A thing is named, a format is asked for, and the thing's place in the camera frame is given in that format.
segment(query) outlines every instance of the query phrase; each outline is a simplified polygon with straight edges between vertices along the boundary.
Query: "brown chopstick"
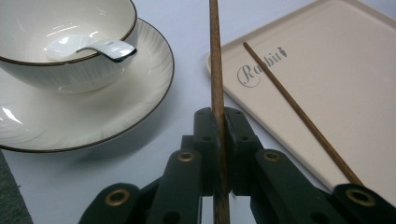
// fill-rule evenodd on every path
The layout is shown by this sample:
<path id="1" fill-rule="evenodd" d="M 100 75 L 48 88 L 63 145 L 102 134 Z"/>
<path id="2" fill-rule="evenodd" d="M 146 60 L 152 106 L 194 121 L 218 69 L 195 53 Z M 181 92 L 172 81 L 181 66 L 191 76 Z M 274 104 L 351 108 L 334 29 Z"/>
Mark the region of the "brown chopstick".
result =
<path id="1" fill-rule="evenodd" d="M 271 79 L 276 88 L 280 91 L 283 97 L 288 101 L 300 119 L 303 121 L 305 126 L 311 131 L 311 133 L 316 137 L 318 142 L 322 145 L 322 147 L 326 150 L 329 156 L 332 158 L 334 163 L 338 166 L 341 172 L 345 175 L 345 177 L 352 184 L 357 184 L 363 186 L 358 177 L 353 173 L 353 171 L 349 168 L 347 163 L 341 158 L 341 156 L 337 153 L 337 151 L 332 147 L 332 145 L 327 141 L 325 136 L 320 132 L 317 126 L 312 122 L 312 120 L 305 114 L 305 112 L 299 107 L 297 102 L 291 97 L 291 95 L 286 91 L 286 89 L 282 86 L 282 84 L 277 80 L 274 74 L 269 70 L 267 65 L 259 58 L 259 56 L 254 52 L 254 50 L 250 47 L 250 45 L 245 42 L 245 48 L 249 52 L 249 54 L 253 57 L 256 63 L 262 68 L 264 73 Z"/>
<path id="2" fill-rule="evenodd" d="M 219 7 L 217 0 L 210 0 L 210 62 L 211 62 L 211 91 L 212 112 L 218 122 L 221 141 L 219 152 L 218 186 L 215 187 L 214 201 L 214 223 L 229 224 L 230 209 L 228 201 L 227 183 L 227 160 L 225 148 L 225 122 L 224 122 L 224 96 L 221 68 L 221 48 L 219 34 Z"/>

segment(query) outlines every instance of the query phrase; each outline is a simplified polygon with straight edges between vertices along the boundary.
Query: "table surface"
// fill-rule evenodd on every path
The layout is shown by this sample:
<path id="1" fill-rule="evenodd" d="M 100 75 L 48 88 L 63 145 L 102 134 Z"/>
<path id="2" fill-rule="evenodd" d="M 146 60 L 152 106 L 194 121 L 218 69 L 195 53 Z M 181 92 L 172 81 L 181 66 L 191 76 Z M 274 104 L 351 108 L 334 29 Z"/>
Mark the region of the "table surface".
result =
<path id="1" fill-rule="evenodd" d="M 309 0 L 219 0 L 221 43 L 227 43 L 305 6 Z M 396 1 L 364 0 L 396 18 Z M 94 197 L 115 183 L 143 188 L 163 174 L 168 157 L 192 134 L 195 111 L 210 107 L 209 1 L 135 0 L 138 17 L 157 28 L 175 57 L 175 78 L 156 111 L 131 131 L 99 146 L 50 154 L 3 150 L 34 223 L 77 223 Z M 225 95 L 225 105 L 243 109 Z M 247 115 L 265 148 L 285 152 L 300 170 L 325 189 L 267 131 Z M 230 198 L 232 223 L 255 223 L 249 198 Z M 212 199 L 203 200 L 202 223 L 213 223 Z"/>

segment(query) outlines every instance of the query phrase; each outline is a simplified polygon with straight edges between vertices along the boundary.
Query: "saucer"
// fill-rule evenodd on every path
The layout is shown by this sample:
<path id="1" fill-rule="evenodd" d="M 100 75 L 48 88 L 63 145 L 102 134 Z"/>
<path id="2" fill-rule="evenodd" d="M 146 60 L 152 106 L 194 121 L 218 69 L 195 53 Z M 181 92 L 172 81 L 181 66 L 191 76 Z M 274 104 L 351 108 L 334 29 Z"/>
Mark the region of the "saucer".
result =
<path id="1" fill-rule="evenodd" d="M 55 152 L 112 139 L 148 117 L 175 71 L 163 35 L 138 20 L 137 55 L 119 79 L 97 91 L 60 94 L 30 87 L 0 68 L 0 148 Z"/>

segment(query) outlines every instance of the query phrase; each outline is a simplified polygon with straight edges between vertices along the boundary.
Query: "white bowl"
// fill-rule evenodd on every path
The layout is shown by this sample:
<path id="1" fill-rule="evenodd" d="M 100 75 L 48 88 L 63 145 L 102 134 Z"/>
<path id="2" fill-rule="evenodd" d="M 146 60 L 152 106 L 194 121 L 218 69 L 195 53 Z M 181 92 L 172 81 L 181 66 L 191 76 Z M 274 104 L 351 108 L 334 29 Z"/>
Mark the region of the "white bowl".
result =
<path id="1" fill-rule="evenodd" d="M 104 87 L 132 59 L 113 63 L 94 51 L 65 62 L 50 59 L 48 45 L 63 36 L 119 39 L 137 45 L 137 13 L 130 0 L 0 0 L 0 66 L 39 89 L 84 92 Z"/>

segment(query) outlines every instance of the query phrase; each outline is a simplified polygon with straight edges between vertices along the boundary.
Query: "ceramic spoon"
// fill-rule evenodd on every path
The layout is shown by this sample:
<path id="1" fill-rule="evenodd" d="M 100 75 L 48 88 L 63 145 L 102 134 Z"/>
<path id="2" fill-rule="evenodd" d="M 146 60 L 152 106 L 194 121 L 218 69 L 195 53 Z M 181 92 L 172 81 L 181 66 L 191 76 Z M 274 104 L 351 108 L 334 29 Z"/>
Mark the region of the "ceramic spoon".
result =
<path id="1" fill-rule="evenodd" d="M 114 63 L 120 63 L 126 58 L 135 56 L 137 49 L 120 40 L 103 39 L 94 41 L 93 38 L 86 35 L 69 35 L 57 39 L 47 47 L 47 56 L 54 61 L 64 62 L 84 56 L 79 54 L 83 50 L 94 50 L 103 55 Z"/>

